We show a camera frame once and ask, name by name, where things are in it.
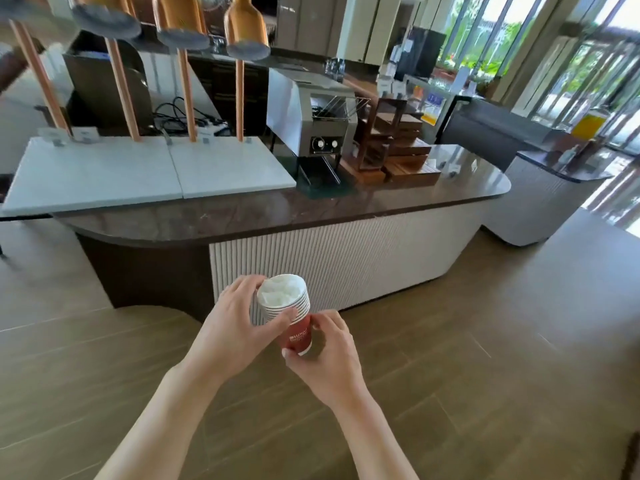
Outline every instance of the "forearm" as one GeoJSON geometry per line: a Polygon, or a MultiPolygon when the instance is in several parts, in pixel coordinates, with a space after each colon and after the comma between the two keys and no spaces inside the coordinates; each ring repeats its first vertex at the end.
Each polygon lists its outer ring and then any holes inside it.
{"type": "Polygon", "coordinates": [[[417,480],[388,422],[367,392],[357,404],[334,410],[360,480],[417,480]]]}
{"type": "Polygon", "coordinates": [[[169,370],[97,480],[175,480],[191,438],[218,386],[206,387],[183,364],[169,370]]]}

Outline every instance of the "person's right hand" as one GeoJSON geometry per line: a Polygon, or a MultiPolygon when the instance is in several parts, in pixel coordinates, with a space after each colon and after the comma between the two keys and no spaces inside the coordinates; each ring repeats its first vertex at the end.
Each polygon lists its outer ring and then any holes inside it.
{"type": "Polygon", "coordinates": [[[312,314],[311,322],[324,332],[324,349],[315,360],[283,349],[287,366],[334,412],[357,408],[369,392],[347,323],[336,310],[312,314]]]}

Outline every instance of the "stack of paper cups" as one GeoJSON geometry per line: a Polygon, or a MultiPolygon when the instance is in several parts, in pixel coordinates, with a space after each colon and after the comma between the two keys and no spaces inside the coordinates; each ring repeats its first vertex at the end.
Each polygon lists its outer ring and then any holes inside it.
{"type": "Polygon", "coordinates": [[[276,318],[287,308],[295,306],[298,313],[290,327],[280,336],[278,343],[299,355],[311,348],[311,322],[309,295],[304,279],[296,274],[279,274],[265,280],[257,293],[257,301],[267,321],[276,318]]]}

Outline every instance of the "hand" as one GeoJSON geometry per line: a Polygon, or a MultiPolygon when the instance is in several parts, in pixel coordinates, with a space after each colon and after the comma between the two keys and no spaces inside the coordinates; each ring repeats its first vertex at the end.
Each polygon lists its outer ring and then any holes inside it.
{"type": "Polygon", "coordinates": [[[217,389],[242,372],[296,318],[296,309],[288,308],[265,325],[252,325],[249,307],[264,280],[256,274],[240,276],[220,293],[182,361],[201,384],[217,389]]]}
{"type": "Polygon", "coordinates": [[[334,413],[357,408],[369,396],[369,391],[347,323],[336,310],[313,314],[311,320],[324,332],[324,349],[315,360],[305,360],[295,352],[283,349],[287,366],[334,413]]]}

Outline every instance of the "toaster control panel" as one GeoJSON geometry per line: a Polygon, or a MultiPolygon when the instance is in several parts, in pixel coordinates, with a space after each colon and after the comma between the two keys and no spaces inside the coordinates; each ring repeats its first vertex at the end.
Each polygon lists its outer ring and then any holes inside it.
{"type": "Polygon", "coordinates": [[[337,155],[342,151],[342,138],[339,136],[312,136],[311,155],[337,155]]]}

